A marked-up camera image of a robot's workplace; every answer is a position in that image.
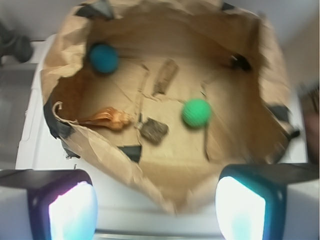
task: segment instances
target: blue ball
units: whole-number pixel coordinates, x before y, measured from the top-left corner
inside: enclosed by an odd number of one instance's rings
[[[98,44],[92,47],[89,53],[89,59],[93,68],[104,74],[114,72],[119,65],[116,50],[106,44]]]

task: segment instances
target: piece of wood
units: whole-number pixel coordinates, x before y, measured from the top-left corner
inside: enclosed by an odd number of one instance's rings
[[[178,72],[178,65],[172,59],[167,59],[161,66],[155,81],[152,96],[166,94],[170,82]]]

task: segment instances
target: brown paper bag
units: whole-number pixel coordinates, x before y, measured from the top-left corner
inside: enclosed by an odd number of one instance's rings
[[[221,10],[213,0],[111,1],[115,19],[66,17],[41,73],[45,105],[56,133],[69,149],[118,181],[135,188],[169,213],[193,211],[214,200],[222,168],[230,163],[275,163],[289,144],[288,124],[267,106],[288,105],[285,64],[269,22],[241,9]],[[116,72],[93,70],[93,44],[116,48]],[[252,70],[225,65],[234,53]],[[178,72],[166,94],[153,96],[167,59]],[[209,102],[207,128],[190,129],[181,110],[191,98]],[[77,119],[114,107],[134,116],[121,132],[85,127]],[[142,138],[138,122],[169,126],[160,145]],[[139,162],[121,147],[141,146]]]

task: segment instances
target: gray floor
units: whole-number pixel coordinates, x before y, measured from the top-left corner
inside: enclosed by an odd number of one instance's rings
[[[0,66],[0,169],[15,168],[36,66]]]

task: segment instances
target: black tape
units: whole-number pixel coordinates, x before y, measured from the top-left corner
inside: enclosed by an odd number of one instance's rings
[[[285,105],[268,105],[267,108],[276,119],[289,123],[289,109]]]
[[[267,105],[269,111],[281,122],[289,122],[289,108],[285,105]],[[286,137],[290,141],[291,139],[297,138],[300,136],[300,130],[294,129],[292,132],[286,134]]]
[[[248,60],[240,54],[232,55],[231,66],[233,69],[242,69],[245,72],[248,72],[252,69]]]
[[[141,157],[141,150],[142,147],[140,145],[138,146],[123,146],[118,147],[122,152],[124,152],[125,155],[127,155],[131,161],[135,163],[139,163],[140,157]]]
[[[69,124],[57,120],[52,112],[52,107],[52,96],[50,95],[48,101],[43,106],[46,124],[55,139],[59,139],[60,136],[66,139],[74,132],[74,129]]]
[[[76,16],[79,16],[79,17],[84,17],[84,18],[87,18],[87,19],[92,19],[93,17],[101,17],[104,15],[99,12],[98,10],[94,9],[92,6],[90,5],[85,5],[83,7],[81,7],[76,13],[75,13]]]
[[[80,158],[79,155],[75,154],[73,151],[70,150],[69,146],[64,141],[61,140],[61,144],[69,158]]]
[[[221,10],[222,10],[222,11],[226,11],[226,10],[232,10],[232,9],[235,9],[235,8],[236,8],[235,6],[233,6],[233,5],[229,4],[229,3],[224,2],[223,5],[222,5],[222,7],[221,7]]]
[[[94,17],[101,17],[106,20],[114,19],[112,7],[106,0],[99,0],[92,4],[81,4],[81,7],[76,13],[76,16],[92,19]]]

